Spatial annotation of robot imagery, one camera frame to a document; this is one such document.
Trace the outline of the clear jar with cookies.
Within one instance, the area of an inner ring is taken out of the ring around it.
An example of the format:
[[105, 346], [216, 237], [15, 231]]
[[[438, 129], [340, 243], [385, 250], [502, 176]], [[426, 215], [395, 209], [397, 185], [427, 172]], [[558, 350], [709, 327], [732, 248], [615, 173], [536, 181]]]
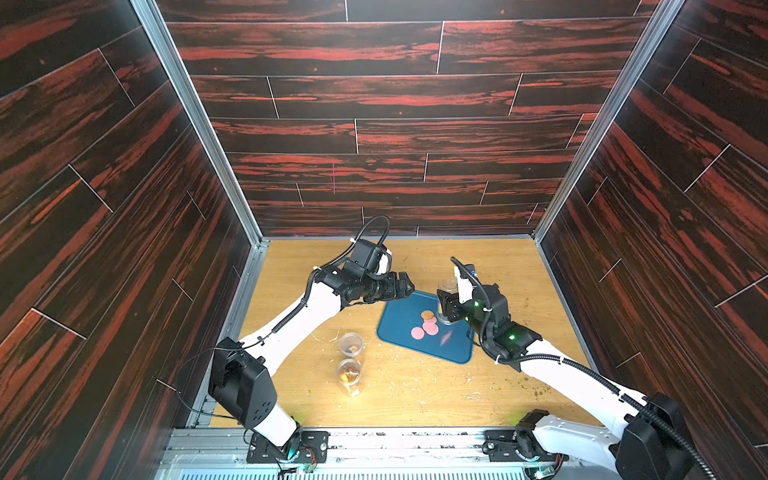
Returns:
[[458, 282], [455, 277], [441, 280], [438, 283], [438, 307], [435, 313], [437, 320], [444, 325], [452, 325], [458, 321]]

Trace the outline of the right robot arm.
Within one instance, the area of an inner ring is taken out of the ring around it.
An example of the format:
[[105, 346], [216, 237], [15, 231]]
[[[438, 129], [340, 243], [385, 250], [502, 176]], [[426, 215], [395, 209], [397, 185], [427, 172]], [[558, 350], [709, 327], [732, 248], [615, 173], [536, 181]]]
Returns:
[[468, 324], [472, 339], [495, 364], [546, 384], [599, 422], [566, 421], [535, 409], [515, 425], [509, 439], [485, 440], [489, 457], [513, 452], [523, 461], [544, 462], [542, 479], [553, 478], [568, 458], [622, 479], [683, 479], [693, 467], [715, 478], [676, 401], [661, 393], [648, 396], [573, 360], [539, 333], [512, 321], [497, 285], [482, 284], [471, 266], [452, 262], [458, 290], [438, 293], [446, 319]]

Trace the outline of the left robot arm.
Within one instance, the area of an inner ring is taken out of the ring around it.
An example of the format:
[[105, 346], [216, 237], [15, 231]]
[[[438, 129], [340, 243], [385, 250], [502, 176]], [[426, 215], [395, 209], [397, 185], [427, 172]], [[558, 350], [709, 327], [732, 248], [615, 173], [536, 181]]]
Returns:
[[344, 309], [405, 299], [415, 291], [406, 273], [392, 270], [385, 245], [390, 226], [385, 215], [367, 221], [341, 254], [313, 268], [302, 296], [267, 325], [202, 351], [212, 354], [208, 394], [281, 459], [293, 459], [301, 443], [301, 426], [279, 406], [272, 379], [282, 363]]

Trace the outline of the teal plastic tray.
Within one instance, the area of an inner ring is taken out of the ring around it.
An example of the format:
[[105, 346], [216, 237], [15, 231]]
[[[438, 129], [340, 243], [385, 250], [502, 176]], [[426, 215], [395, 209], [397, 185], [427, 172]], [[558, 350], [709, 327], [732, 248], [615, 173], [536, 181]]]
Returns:
[[[412, 338], [411, 329], [422, 328], [424, 324], [421, 313], [430, 310], [435, 317], [437, 307], [437, 297], [423, 292], [414, 292], [406, 299], [387, 302], [377, 327], [379, 339], [455, 364], [467, 364], [472, 358], [473, 343], [469, 338], [466, 322], [444, 325], [437, 320], [436, 324], [439, 327], [437, 335], [431, 336], [425, 333], [425, 337], [421, 340]], [[444, 346], [440, 346], [441, 336], [449, 331], [452, 332], [451, 338]]]

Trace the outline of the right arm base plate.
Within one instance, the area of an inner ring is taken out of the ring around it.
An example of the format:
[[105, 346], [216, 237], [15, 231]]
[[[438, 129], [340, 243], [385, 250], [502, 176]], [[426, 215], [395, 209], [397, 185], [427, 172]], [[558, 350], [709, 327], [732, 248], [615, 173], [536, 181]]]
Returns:
[[491, 462], [562, 463], [568, 455], [545, 451], [529, 431], [501, 429], [485, 430], [482, 452]]

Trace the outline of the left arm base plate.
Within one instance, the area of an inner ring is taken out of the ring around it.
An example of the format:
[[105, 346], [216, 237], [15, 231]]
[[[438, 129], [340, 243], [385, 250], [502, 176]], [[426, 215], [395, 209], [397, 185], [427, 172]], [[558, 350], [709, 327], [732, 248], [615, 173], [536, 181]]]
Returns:
[[271, 443], [266, 437], [253, 432], [248, 441], [248, 464], [319, 464], [325, 463], [330, 433], [322, 430], [300, 428], [282, 446]]

